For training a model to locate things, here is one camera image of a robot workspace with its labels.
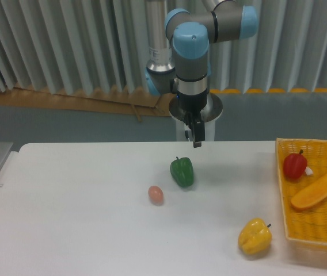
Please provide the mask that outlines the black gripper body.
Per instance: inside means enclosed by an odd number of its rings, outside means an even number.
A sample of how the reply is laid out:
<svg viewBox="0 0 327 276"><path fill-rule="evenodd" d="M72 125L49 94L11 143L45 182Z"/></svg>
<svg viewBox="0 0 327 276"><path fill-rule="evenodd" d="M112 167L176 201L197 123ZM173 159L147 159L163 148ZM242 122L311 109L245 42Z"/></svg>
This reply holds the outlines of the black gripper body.
<svg viewBox="0 0 327 276"><path fill-rule="evenodd" d="M195 95L183 94L180 91L177 93L178 106L184 112L185 124L189 124L189 115L192 115L193 118L199 118L201 111L207 104L208 93L208 89Z"/></svg>

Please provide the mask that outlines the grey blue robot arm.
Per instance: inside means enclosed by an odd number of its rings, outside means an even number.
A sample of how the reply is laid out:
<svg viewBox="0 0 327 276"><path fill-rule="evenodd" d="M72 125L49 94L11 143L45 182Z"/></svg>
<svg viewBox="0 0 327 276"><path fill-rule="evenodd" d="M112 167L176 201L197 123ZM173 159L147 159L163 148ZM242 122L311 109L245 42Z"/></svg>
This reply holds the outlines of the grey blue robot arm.
<svg viewBox="0 0 327 276"><path fill-rule="evenodd" d="M150 58L145 78L153 95L173 94L169 113L175 120L177 140L195 148L213 141L215 122L223 105L210 94L210 46L244 40L258 31L254 6L236 1L204 1L206 12L192 14L167 1L145 1Z"/></svg>

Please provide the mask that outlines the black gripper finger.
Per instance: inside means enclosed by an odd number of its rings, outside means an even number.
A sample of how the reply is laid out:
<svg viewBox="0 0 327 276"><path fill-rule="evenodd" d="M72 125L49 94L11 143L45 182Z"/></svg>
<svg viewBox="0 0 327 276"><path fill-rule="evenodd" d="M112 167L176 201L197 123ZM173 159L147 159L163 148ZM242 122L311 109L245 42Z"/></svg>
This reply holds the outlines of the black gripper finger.
<svg viewBox="0 0 327 276"><path fill-rule="evenodd" d="M204 141L204 122L202 120L192 122L193 147L201 147Z"/></svg>

